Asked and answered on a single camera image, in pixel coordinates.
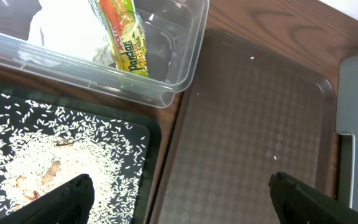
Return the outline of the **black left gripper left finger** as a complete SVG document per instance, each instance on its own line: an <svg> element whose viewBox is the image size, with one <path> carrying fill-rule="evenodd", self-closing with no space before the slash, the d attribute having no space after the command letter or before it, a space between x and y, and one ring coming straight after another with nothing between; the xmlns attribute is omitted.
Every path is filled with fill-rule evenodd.
<svg viewBox="0 0 358 224"><path fill-rule="evenodd" d="M93 204L93 181L81 174L1 218L0 224L87 224Z"/></svg>

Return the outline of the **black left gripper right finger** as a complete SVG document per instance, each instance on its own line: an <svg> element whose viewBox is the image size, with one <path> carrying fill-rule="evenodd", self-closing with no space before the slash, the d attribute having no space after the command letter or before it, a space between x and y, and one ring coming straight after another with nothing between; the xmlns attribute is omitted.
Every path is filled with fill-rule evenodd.
<svg viewBox="0 0 358 224"><path fill-rule="evenodd" d="M281 224L358 224L358 212L284 173L271 175L270 198Z"/></svg>

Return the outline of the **yellow green snack wrapper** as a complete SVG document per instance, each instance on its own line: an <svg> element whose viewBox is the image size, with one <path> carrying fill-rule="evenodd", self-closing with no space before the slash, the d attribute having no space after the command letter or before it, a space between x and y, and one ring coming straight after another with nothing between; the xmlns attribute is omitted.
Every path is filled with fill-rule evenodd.
<svg viewBox="0 0 358 224"><path fill-rule="evenodd" d="M106 29L116 67L148 78L145 30L133 0L91 0L89 4Z"/></svg>

